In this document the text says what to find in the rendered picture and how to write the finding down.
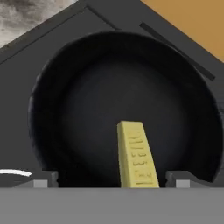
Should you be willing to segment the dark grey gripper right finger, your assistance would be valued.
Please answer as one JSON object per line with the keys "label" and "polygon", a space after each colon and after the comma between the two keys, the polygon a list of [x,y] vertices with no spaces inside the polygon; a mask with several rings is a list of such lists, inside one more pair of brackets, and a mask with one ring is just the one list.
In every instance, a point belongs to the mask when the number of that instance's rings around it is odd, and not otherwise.
{"label": "dark grey gripper right finger", "polygon": [[192,175],[189,171],[168,171],[165,174],[166,187],[172,188],[207,188],[213,184],[201,180]]}

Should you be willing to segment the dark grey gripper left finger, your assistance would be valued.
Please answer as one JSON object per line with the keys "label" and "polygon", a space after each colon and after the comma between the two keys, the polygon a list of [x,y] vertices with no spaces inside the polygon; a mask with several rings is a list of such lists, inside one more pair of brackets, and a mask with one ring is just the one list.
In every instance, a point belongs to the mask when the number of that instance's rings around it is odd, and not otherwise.
{"label": "dark grey gripper left finger", "polygon": [[24,188],[57,188],[59,175],[56,171],[39,171],[32,174],[26,181],[16,184]]}

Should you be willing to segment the yellow butter stick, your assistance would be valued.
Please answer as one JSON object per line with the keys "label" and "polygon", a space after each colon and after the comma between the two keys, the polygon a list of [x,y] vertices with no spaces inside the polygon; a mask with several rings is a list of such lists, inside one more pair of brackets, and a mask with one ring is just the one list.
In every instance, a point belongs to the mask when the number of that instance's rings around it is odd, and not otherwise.
{"label": "yellow butter stick", "polygon": [[141,122],[117,124],[118,161],[123,188],[159,188],[158,175]]}

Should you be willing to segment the black frying pan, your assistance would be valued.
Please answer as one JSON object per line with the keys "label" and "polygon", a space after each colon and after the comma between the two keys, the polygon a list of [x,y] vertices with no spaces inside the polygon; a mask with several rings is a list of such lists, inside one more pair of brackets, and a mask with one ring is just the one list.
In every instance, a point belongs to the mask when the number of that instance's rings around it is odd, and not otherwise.
{"label": "black frying pan", "polygon": [[101,31],[63,46],[31,92],[29,131],[61,187],[118,187],[117,125],[143,124],[158,181],[168,171],[215,179],[223,154],[217,102],[179,52],[141,34]]}

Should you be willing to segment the dark grey hob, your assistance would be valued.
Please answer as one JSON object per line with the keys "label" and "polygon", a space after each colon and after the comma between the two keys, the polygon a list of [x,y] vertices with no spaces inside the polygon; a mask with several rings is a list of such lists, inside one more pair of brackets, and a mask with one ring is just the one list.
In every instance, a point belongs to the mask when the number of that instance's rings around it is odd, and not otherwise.
{"label": "dark grey hob", "polygon": [[[47,62],[65,45],[97,32],[131,32],[163,42],[179,52],[213,90],[214,76],[167,38],[146,24],[134,11],[136,0],[79,0],[67,9],[0,49],[0,168],[46,171],[33,147],[28,121],[32,90]],[[213,186],[221,184],[221,167]]]}

